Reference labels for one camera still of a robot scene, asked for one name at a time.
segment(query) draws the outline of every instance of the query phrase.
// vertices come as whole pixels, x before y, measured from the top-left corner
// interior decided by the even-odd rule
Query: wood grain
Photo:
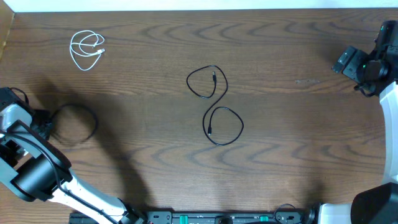
[[[0,0],[0,60],[3,50],[6,47],[6,41],[13,18],[14,12],[10,8],[8,8],[3,0]]]
[[[93,108],[100,128],[76,144],[92,120],[68,110],[54,143],[77,174],[139,208],[272,210],[282,203],[346,203],[378,186],[385,157],[377,98],[330,70],[348,45],[370,51],[397,9],[84,12],[17,14],[1,85],[27,92],[34,108]],[[106,38],[106,53],[81,72],[68,45],[79,30]],[[79,60],[83,66],[92,61]],[[244,120],[242,136],[217,147],[201,117],[215,99],[187,88],[194,69],[220,66],[229,90],[219,106]],[[219,96],[224,82],[218,77]],[[211,76],[195,89],[211,91]],[[233,138],[239,122],[215,115],[213,134]],[[0,222],[66,223],[71,210],[26,203],[0,187]]]

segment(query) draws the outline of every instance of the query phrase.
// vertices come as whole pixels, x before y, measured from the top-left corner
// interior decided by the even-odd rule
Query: cable connector
[[[102,54],[102,53],[104,53],[105,52],[105,49],[99,49],[99,50],[97,50],[97,53],[99,53],[99,54]]]
[[[216,76],[216,72],[215,71],[213,71],[213,81],[214,81],[214,83],[217,82],[217,76]]]

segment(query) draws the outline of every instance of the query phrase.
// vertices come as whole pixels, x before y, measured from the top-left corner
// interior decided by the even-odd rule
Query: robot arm
[[[391,83],[380,94],[386,124],[386,163],[382,184],[398,184],[398,85]]]
[[[76,176],[70,161],[45,139],[49,122],[38,120],[37,112],[9,88],[0,89],[0,181],[28,202],[62,203],[98,223],[142,224],[146,217],[141,213]],[[28,154],[32,157],[15,170]]]
[[[382,24],[368,55],[348,47],[332,70],[357,83],[364,96],[378,96],[386,125],[386,163],[382,185],[358,194],[353,203],[324,204],[318,223],[395,223],[398,221],[398,21]]]

